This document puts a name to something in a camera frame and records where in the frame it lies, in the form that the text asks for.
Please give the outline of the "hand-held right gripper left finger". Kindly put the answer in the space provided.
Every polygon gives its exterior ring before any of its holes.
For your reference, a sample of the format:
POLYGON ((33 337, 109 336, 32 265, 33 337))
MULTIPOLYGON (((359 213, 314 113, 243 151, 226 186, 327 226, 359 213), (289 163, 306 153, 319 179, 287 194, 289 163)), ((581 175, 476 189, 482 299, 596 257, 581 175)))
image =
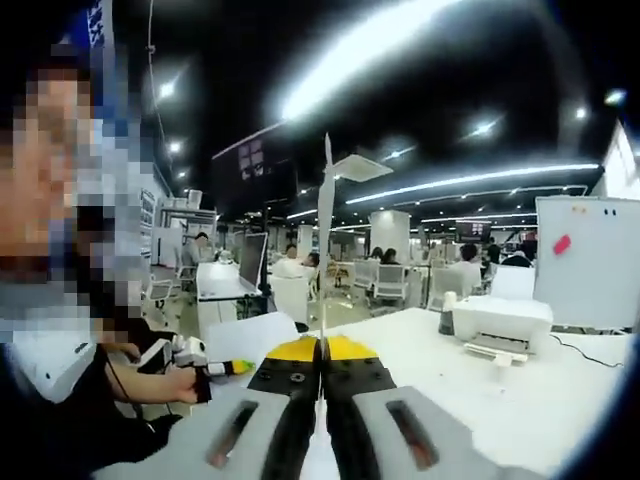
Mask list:
POLYGON ((320 341, 302 336, 271 350, 249 384, 178 421, 164 448, 118 463, 96 479, 298 479, 316 421, 320 341))

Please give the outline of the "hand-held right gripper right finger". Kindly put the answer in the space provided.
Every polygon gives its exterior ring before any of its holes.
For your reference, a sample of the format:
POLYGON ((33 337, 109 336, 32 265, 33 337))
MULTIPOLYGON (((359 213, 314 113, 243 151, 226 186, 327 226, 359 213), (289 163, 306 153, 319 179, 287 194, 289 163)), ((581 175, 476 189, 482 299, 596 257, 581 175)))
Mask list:
POLYGON ((471 430, 411 386, 399 387, 370 348, 325 340, 327 431, 343 479, 536 479, 474 445, 471 430))

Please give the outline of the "person's left hand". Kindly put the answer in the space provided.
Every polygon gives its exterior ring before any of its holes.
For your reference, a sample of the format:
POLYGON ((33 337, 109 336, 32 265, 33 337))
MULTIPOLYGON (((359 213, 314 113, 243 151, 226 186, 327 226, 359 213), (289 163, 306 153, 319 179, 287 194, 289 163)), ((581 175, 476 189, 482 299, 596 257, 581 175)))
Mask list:
POLYGON ((165 375, 168 382, 169 402, 181 402, 185 404, 196 404, 198 393, 196 391, 196 370, 194 368, 179 368, 168 372, 165 375))

